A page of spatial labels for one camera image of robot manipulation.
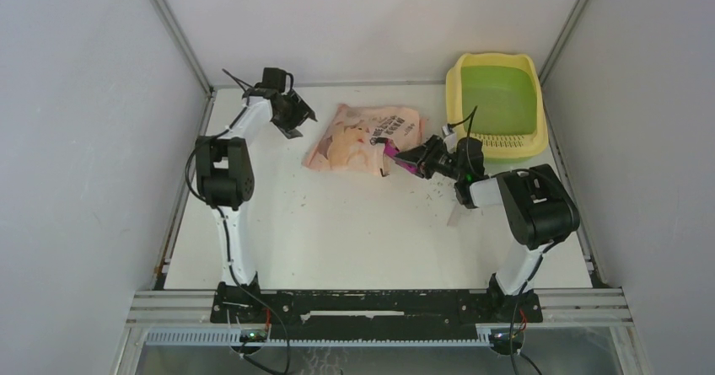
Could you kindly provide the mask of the magenta plastic scoop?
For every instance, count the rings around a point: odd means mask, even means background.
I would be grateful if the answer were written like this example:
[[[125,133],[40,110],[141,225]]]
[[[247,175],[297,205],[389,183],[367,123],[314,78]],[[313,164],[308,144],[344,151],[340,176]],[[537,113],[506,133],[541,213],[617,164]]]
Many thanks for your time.
[[[405,160],[404,158],[400,157],[399,154],[401,153],[401,151],[390,139],[382,138],[382,143],[384,144],[385,156],[390,158],[398,166],[407,170],[409,173],[418,177],[421,176],[417,163],[414,161]]]

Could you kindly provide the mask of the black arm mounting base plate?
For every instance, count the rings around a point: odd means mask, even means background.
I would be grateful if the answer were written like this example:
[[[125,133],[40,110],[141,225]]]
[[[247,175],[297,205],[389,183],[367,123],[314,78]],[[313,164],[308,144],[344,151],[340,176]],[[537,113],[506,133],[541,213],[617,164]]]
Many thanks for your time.
[[[252,297],[220,285],[213,295],[213,324],[255,324],[274,340],[469,340],[479,324],[518,330],[544,319],[540,299],[499,297],[483,290],[289,290]]]

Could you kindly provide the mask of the pink cat litter bag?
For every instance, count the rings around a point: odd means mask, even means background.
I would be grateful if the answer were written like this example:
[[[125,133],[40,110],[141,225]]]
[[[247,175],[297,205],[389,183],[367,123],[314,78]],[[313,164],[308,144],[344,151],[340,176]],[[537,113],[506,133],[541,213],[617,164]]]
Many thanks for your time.
[[[325,133],[306,155],[314,171],[352,171],[385,177],[386,147],[403,151],[422,143],[424,119],[406,106],[356,107],[339,104]]]

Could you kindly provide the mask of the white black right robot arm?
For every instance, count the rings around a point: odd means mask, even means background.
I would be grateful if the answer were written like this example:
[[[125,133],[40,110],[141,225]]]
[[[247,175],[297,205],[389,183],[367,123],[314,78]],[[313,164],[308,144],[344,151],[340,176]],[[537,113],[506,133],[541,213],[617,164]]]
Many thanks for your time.
[[[452,179],[456,200],[465,209],[503,207],[514,242],[489,282],[493,293],[487,309],[496,320],[510,320],[521,308],[518,295],[532,288],[545,254],[580,226],[579,211],[553,168],[541,164],[489,176],[482,143],[474,137],[459,139],[454,149],[432,136],[412,149],[387,145],[384,152],[419,178],[440,174]]]

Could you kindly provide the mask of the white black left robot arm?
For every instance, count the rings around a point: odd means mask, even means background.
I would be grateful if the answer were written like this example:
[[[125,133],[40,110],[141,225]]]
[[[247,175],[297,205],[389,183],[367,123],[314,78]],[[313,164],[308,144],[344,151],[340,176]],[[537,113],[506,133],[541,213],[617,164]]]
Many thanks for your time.
[[[186,183],[216,219],[223,259],[221,282],[247,289],[258,282],[248,240],[247,204],[255,190],[249,146],[267,125],[275,126],[288,140],[301,137],[299,127],[316,116],[295,91],[292,73],[284,69],[264,68],[261,81],[255,84],[223,72],[243,90],[238,114],[220,132],[196,139],[187,160],[195,166],[195,176]]]

